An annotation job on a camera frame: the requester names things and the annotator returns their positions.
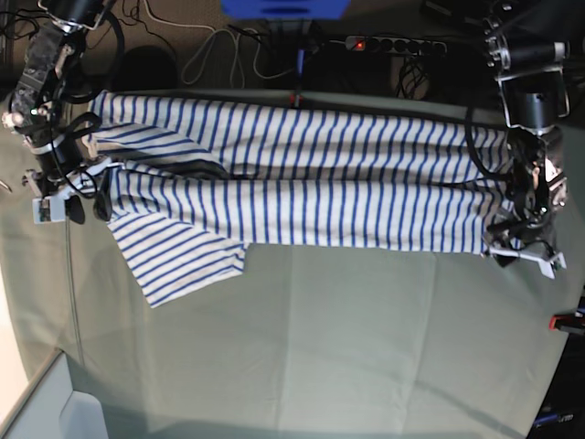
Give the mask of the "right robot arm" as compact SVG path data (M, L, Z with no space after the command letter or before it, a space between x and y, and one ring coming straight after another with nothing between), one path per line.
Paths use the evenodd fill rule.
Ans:
M22 184L32 194L36 224L85 221L82 202L92 201L94 215L110 220L110 158L91 158L80 141L95 134L102 118L86 111L63 124L66 105L93 101L108 86L122 65L125 39L112 12L111 1L40 1L45 23L31 37L24 68L2 115L5 128L22 136L24 147L37 161ZM103 23L111 25L116 49L108 72L98 82L82 74L81 59L87 35Z

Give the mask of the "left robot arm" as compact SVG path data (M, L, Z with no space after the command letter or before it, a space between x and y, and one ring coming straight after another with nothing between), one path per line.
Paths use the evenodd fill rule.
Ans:
M502 100L511 155L506 171L491 171L473 140L466 141L480 174L505 184L503 205L484 232L486 253L502 267L534 262L549 279L567 266L555 230L568 197L558 121L570 113L564 64L583 17L581 1L495 1L479 38Z

